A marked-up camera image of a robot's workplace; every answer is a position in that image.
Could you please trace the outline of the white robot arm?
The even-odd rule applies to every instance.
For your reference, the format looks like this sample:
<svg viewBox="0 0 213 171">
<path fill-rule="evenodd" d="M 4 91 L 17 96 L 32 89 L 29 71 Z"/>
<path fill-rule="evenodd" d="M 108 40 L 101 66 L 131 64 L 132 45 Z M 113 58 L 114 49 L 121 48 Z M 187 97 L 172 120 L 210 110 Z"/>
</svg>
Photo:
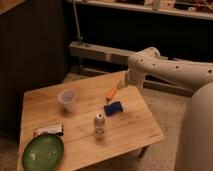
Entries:
<svg viewBox="0 0 213 171">
<path fill-rule="evenodd" d="M 128 57 L 118 88 L 143 87 L 155 76 L 193 93 L 182 121 L 174 171 L 213 171 L 213 63 L 163 59 L 155 47 Z"/>
</svg>

